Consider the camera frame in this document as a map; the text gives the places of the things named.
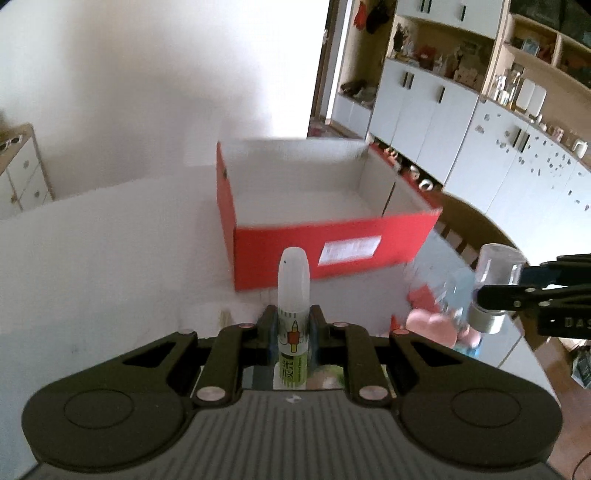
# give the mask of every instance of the white label sticker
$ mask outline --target white label sticker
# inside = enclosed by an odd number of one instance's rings
[[[381,240],[381,236],[367,236],[365,238],[353,238],[352,240],[342,240],[339,242],[326,242],[322,249],[318,265],[330,265],[372,258]]]

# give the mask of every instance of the open cardboard box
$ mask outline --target open cardboard box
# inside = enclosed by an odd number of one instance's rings
[[[361,140],[217,145],[217,203],[236,290],[277,285],[301,247],[310,277],[411,261],[441,213]]]

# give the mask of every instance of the cabinet door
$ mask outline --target cabinet door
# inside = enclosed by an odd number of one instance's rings
[[[454,12],[459,13],[460,21],[452,26],[496,38],[503,0],[460,0],[459,3],[459,8],[454,7]]]
[[[433,9],[433,2],[437,0],[398,0],[396,14],[403,17],[428,18],[429,2]]]
[[[494,102],[479,102],[444,191],[485,213],[524,146],[527,128]]]
[[[15,216],[17,213],[21,213],[21,208],[8,179],[8,173],[4,172],[0,175],[0,220]]]
[[[576,162],[555,208],[544,221],[544,233],[555,241],[548,249],[549,258],[558,255],[589,253],[591,238],[591,171]]]
[[[23,192],[20,201],[23,210],[31,210],[43,205],[43,200],[48,193],[47,184],[41,166],[38,166],[31,177],[31,181]]]
[[[340,123],[343,127],[347,127],[352,108],[353,102],[338,93],[335,97],[335,106],[333,107],[333,113],[330,119]]]
[[[392,143],[402,102],[406,98],[407,90],[403,85],[405,80],[408,82],[410,69],[396,60],[386,59],[384,62],[369,132],[388,145]]]
[[[507,172],[486,215],[536,264],[548,257],[552,233],[546,230],[548,212],[570,177],[574,164],[563,161],[548,137],[530,127],[523,153]]]
[[[368,132],[370,116],[371,110],[354,102],[351,109],[351,116],[349,117],[349,123],[345,126],[353,133],[365,139],[365,135],[367,135]]]
[[[8,175],[12,180],[14,189],[18,196],[20,196],[27,184],[31,180],[33,172],[39,165],[37,160],[37,152],[35,151],[35,144],[32,139],[29,139],[20,149],[17,156],[14,157],[8,166]]]
[[[418,159],[440,92],[440,82],[435,75],[411,68],[391,145],[412,161]]]
[[[445,183],[470,125],[478,94],[455,83],[438,80],[438,104],[417,164]]]

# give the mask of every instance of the white glue stick cap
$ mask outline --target white glue stick cap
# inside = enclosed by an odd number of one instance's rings
[[[277,278],[277,306],[285,312],[310,308],[310,266],[306,252],[299,247],[283,250]]]

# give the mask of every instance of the glue stick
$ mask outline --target glue stick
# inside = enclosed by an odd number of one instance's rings
[[[303,388],[308,372],[310,267],[301,248],[286,248],[279,263],[279,373],[285,388]]]

